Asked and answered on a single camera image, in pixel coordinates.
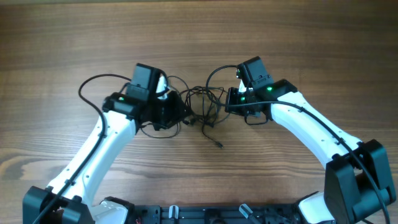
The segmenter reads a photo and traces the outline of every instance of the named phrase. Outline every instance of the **black plastic bracket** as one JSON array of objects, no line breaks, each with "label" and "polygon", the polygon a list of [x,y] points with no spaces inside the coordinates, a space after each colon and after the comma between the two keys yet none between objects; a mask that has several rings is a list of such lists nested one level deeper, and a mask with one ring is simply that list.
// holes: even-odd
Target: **black plastic bracket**
[{"label": "black plastic bracket", "polygon": [[246,90],[244,93],[239,92],[239,89],[237,88],[231,87],[229,88],[226,97],[227,106],[225,107],[225,112],[240,116],[256,116],[258,113],[263,112],[267,119],[272,121],[270,104],[259,104],[245,107],[229,107],[229,105],[241,105],[261,101],[278,101],[278,97],[290,92],[297,92],[297,88],[285,79],[263,86],[258,90]]},{"label": "black plastic bracket", "polygon": [[138,63],[131,84],[127,86],[126,95],[144,102],[155,98],[160,74],[160,69]]},{"label": "black plastic bracket", "polygon": [[236,76],[242,79],[245,87],[253,88],[254,91],[274,82],[258,56],[239,64],[237,68]]},{"label": "black plastic bracket", "polygon": [[[50,190],[43,190],[37,187],[31,187],[25,194],[22,201],[22,219],[23,224],[31,224],[39,216],[45,206],[55,197]],[[60,197],[40,224],[44,223],[63,223],[63,224],[94,224],[87,205],[81,203],[80,197],[74,197],[72,200]]]},{"label": "black plastic bracket", "polygon": [[[396,201],[386,149],[376,140],[359,144],[354,153],[371,173],[386,205]],[[355,175],[359,168],[346,154],[334,156],[326,164],[325,203],[337,223],[357,223],[381,209],[376,193],[365,173]]]}]

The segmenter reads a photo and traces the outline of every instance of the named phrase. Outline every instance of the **wire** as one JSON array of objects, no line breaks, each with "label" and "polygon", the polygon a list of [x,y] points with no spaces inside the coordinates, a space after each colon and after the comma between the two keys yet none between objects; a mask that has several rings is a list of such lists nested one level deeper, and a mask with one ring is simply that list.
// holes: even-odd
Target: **wire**
[{"label": "wire", "polygon": [[266,123],[268,123],[268,121],[269,121],[269,119],[266,118],[266,121],[263,121],[263,122],[260,122],[260,123],[248,123],[248,116],[247,116],[247,115],[244,115],[244,122],[245,122],[247,125],[249,125],[249,126],[266,124]]},{"label": "wire", "polygon": [[366,224],[373,224],[373,222],[367,221],[366,219],[362,220],[362,222],[365,222]]},{"label": "wire", "polygon": [[173,135],[171,135],[171,136],[166,136],[166,137],[151,136],[150,134],[147,134],[147,133],[143,130],[144,127],[141,127],[140,130],[142,131],[142,133],[144,133],[146,136],[148,136],[148,137],[150,137],[150,138],[167,139],[167,138],[175,137],[175,136],[177,136],[177,135],[180,133],[181,127],[180,127],[179,123],[176,124],[176,127],[177,127],[177,130],[175,131],[175,133],[174,133]]},{"label": "wire", "polygon": [[365,173],[366,177],[368,178],[370,184],[372,185],[373,190],[376,193],[377,199],[379,200],[381,209],[383,211],[384,214],[384,218],[386,219],[386,223],[390,224],[390,216],[386,207],[386,204],[384,203],[380,190],[378,189],[374,179],[372,178],[372,176],[370,175],[368,169],[365,167],[365,165],[362,163],[361,159],[355,155],[354,151],[347,145],[347,143],[345,143],[344,139],[339,137],[339,135],[337,135],[331,128],[329,128],[329,126],[327,126],[321,119],[319,119],[318,117],[316,117],[313,113],[307,111],[304,107],[302,106],[297,106],[293,103],[288,103],[288,102],[284,102],[284,101],[261,101],[261,102],[255,102],[255,103],[245,103],[245,104],[241,104],[241,105],[227,105],[227,104],[223,104],[217,101],[214,101],[212,96],[210,95],[209,92],[209,82],[212,78],[212,76],[217,73],[218,71],[224,69],[224,68],[236,68],[235,65],[225,65],[222,66],[220,68],[217,68],[216,70],[214,70],[210,76],[208,77],[207,81],[206,81],[206,93],[207,96],[209,98],[210,101],[212,101],[213,103],[219,105],[219,106],[225,106],[225,107],[244,107],[244,106],[251,106],[251,105],[261,105],[261,104],[282,104],[282,105],[287,105],[287,106],[291,106],[294,108],[299,109],[299,111],[306,113],[307,115],[309,115],[311,118],[313,118],[316,122],[318,122],[321,126],[323,126],[333,137],[335,137],[338,142],[347,149],[348,153],[350,154],[350,156],[355,160],[355,162],[359,165],[359,167],[363,170],[363,172]]},{"label": "wire", "polygon": [[166,84],[165,84],[165,90],[163,90],[160,93],[156,93],[156,97],[163,96],[164,94],[166,94],[169,91],[169,89],[167,88],[169,86],[169,79],[167,78],[167,75],[163,70],[161,70],[161,69],[159,69],[159,70],[160,70],[161,74],[164,76],[164,78],[166,80]]},{"label": "wire", "polygon": [[90,153],[87,155],[87,157],[84,159],[84,161],[80,164],[80,166],[77,168],[77,170],[72,174],[72,176],[70,177],[69,180],[65,181],[65,185],[62,187],[62,189],[56,194],[56,196],[54,196],[54,198],[45,206],[45,208],[40,212],[40,214],[37,216],[37,218],[34,220],[33,224],[38,224],[39,221],[41,221],[41,219],[54,207],[55,202],[57,202],[57,200],[61,197],[61,195],[67,190],[67,188],[69,186],[71,186],[71,184],[75,181],[76,177],[78,176],[78,174],[80,173],[80,171],[84,168],[84,166],[87,164],[87,162],[90,160],[90,158],[92,157],[92,155],[94,154],[94,152],[97,150],[98,146],[100,146],[102,139],[104,138],[105,135],[105,131],[106,131],[106,120],[104,117],[104,114],[101,112],[101,110],[95,106],[92,102],[90,102],[89,100],[87,100],[82,94],[81,94],[81,90],[82,88],[91,80],[95,79],[95,78],[99,78],[99,77],[118,77],[118,78],[123,78],[125,80],[129,80],[131,81],[130,78],[121,76],[121,75],[115,75],[115,74],[102,74],[102,75],[95,75],[89,79],[87,79],[86,81],[84,81],[78,90],[78,94],[79,97],[86,103],[88,103],[91,107],[93,107],[99,114],[99,117],[101,118],[101,122],[102,122],[102,130],[99,133],[99,137],[97,142],[95,143],[94,147],[92,148],[92,150],[90,151]]},{"label": "wire", "polygon": [[[218,120],[218,114],[219,114],[219,111],[220,111],[220,107],[217,107],[217,105],[211,103],[211,105],[209,106],[209,108],[207,109],[207,112],[206,112],[206,109],[205,109],[205,87],[203,87],[203,86],[195,86],[193,88],[189,88],[188,84],[182,78],[174,76],[174,75],[169,76],[169,78],[176,78],[176,79],[180,80],[186,87],[186,90],[181,91],[179,93],[179,95],[181,97],[182,94],[186,93],[185,105],[190,108],[190,110],[192,112],[192,116],[193,116],[193,119],[191,119],[191,124],[195,123],[196,121],[201,123],[202,124],[202,126],[201,126],[202,134],[206,138],[208,138],[209,140],[213,141],[218,147],[223,147],[222,143],[220,143],[219,141],[213,139],[212,137],[210,137],[209,135],[206,134],[205,126],[211,126],[212,128],[214,128],[214,126],[216,124],[220,124],[221,122],[225,121],[229,117],[230,114],[228,113],[223,119]],[[210,94],[212,95],[212,97],[214,99],[216,99],[217,101],[220,101],[220,98],[223,96],[223,93],[227,93],[224,90],[223,87],[209,87],[209,89],[218,90],[218,91],[221,92],[219,97],[216,97],[216,95],[212,91],[210,91]],[[199,94],[202,95],[202,112],[201,112],[201,115],[200,114],[196,114],[192,110],[192,100],[191,100],[191,97],[193,95],[199,95]],[[215,108],[215,113],[210,114],[210,112],[214,108]]]},{"label": "wire", "polygon": [[119,93],[122,93],[123,90],[129,85],[130,83],[125,83],[123,87],[120,89]]}]

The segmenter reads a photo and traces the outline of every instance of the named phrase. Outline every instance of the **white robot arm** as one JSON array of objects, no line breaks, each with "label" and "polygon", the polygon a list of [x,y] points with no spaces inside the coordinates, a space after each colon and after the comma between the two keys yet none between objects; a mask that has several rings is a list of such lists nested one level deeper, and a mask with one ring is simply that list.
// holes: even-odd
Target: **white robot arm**
[{"label": "white robot arm", "polygon": [[[294,204],[252,208],[246,204],[239,208],[138,207],[111,197],[93,207],[95,193],[106,172],[125,145],[134,139],[143,122],[152,122],[155,129],[169,128],[190,114],[176,92],[165,94],[167,78],[160,77],[161,70],[138,64],[126,94],[113,93],[105,100],[103,116],[107,128],[104,138],[76,178],[72,179],[73,174],[98,141],[103,127],[101,117],[76,156],[47,188],[32,187],[26,193],[24,224],[34,220],[36,223],[89,224],[356,223],[382,208],[378,198],[384,206],[396,200],[386,150],[382,145],[375,140],[363,143],[335,126],[288,81],[274,83],[259,57],[236,68],[237,77],[242,79],[241,85],[245,88],[229,89],[227,104],[222,105],[226,112],[247,116],[261,111],[267,119],[292,132],[326,169],[325,193],[316,192]],[[356,162],[355,155],[365,163],[364,166]],[[371,179],[377,184],[376,191],[366,182],[365,174],[354,174],[354,167],[370,170]],[[49,212],[37,219],[51,203]]]}]

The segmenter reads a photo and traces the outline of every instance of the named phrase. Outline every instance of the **wood grain surface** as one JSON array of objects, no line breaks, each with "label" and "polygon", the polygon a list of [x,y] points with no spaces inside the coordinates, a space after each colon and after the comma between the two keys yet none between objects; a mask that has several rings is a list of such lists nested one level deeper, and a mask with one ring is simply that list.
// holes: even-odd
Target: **wood grain surface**
[{"label": "wood grain surface", "polygon": [[103,2],[163,2],[163,1],[192,1],[192,0],[0,0],[1,5],[16,4],[71,4],[71,3],[103,3]]},{"label": "wood grain surface", "polygon": [[[397,9],[387,1],[1,6],[0,223],[22,222],[29,187],[45,187],[94,128],[98,115],[79,99],[80,83],[99,73],[131,77],[137,62],[195,86],[219,66],[259,55],[275,80],[291,81],[337,126],[383,143],[397,186]],[[123,83],[95,80],[83,94],[101,105]],[[225,70],[211,85],[239,82]],[[183,126],[173,139],[140,132],[95,203],[112,195],[137,205],[261,204],[323,190],[322,166],[282,126],[247,126],[231,116],[206,131],[224,148],[199,125]],[[388,209],[398,223],[398,203]],[[384,223],[381,212],[369,220]]]}]

